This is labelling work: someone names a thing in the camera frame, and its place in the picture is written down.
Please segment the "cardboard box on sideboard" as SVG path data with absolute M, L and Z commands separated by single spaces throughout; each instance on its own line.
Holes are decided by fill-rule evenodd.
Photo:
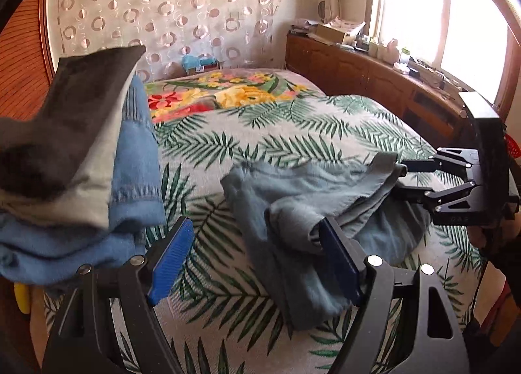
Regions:
M 332 42 L 334 44 L 349 45 L 356 39 L 359 29 L 341 30 L 327 26 L 326 24 L 319 24 L 316 27 L 315 34 L 320 38 Z

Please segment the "blue folded jeans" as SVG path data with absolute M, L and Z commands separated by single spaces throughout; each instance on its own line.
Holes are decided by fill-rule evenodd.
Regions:
M 2 212 L 1 276 L 27 285 L 62 288 L 84 264 L 118 267 L 145 253 L 145 228 L 165 222 L 159 149 L 148 97 L 139 77 L 133 77 L 123 106 L 109 226 L 43 227 Z

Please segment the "blue item behind bed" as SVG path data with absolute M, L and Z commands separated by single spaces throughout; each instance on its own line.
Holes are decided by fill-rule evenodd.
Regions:
M 210 70 L 219 70 L 221 64 L 210 55 L 184 55 L 181 60 L 181 66 L 185 73 L 190 76 Z

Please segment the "brown wooden wardrobe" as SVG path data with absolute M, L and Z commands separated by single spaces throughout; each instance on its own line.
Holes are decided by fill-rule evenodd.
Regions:
M 23 0 L 1 32 L 0 115 L 36 115 L 55 75 L 49 46 L 47 0 Z

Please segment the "floral pink blanket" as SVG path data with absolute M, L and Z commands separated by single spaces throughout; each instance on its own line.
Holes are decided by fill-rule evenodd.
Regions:
M 169 122 L 216 109 L 294 100 L 325 94 L 290 70 L 212 70 L 145 84 L 154 123 Z

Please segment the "dark grey folded garment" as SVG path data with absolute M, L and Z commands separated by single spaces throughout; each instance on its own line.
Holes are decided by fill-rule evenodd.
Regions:
M 35 117 L 1 119 L 1 189 L 38 199 L 63 192 L 145 51 L 139 45 L 60 59 Z

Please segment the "circle pattern sheer curtain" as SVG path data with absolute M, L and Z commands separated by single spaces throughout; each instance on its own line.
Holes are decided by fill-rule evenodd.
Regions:
M 223 67 L 272 64 L 274 15 L 281 0 L 48 0 L 55 57 L 143 46 L 138 72 L 171 79 L 182 61 Z

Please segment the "light grey folded garment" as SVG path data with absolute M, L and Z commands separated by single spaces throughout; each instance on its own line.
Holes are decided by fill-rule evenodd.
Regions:
M 123 121 L 123 106 L 134 75 L 130 74 L 86 159 L 64 192 L 50 200 L 1 192 L 1 210 L 32 224 L 109 226 L 109 198 Z

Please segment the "grey-blue shorts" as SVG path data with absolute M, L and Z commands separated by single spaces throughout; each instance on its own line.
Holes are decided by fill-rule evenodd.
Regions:
M 256 276 L 286 324 L 313 329 L 350 304 L 319 242 L 324 218 L 392 265 L 418 246 L 431 221 L 422 206 L 392 197 L 403 170 L 396 154 L 378 152 L 369 164 L 241 162 L 222 178 Z

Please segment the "palm leaf bed cover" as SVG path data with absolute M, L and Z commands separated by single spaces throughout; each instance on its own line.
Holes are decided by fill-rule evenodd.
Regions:
M 314 331 L 326 373 L 467 373 L 464 338 L 445 278 L 403 260 L 436 228 L 461 239 L 478 185 L 474 150 L 441 148 L 410 159 L 418 138 L 382 120 L 345 136 L 275 133 L 241 147 L 231 135 L 176 138 L 171 154 L 234 161 L 222 196 L 197 199 L 148 254 L 111 270 L 81 269 L 63 301 L 43 360 L 46 373 L 209 373 L 205 344 L 167 337 L 155 306 L 180 293 L 192 320 L 220 320 L 274 347 L 282 330 Z

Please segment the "wooden sideboard cabinet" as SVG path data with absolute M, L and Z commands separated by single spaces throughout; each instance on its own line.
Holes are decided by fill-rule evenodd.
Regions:
M 470 126 L 459 100 L 374 58 L 289 32 L 285 66 L 328 96 L 377 101 L 435 147 L 466 145 Z

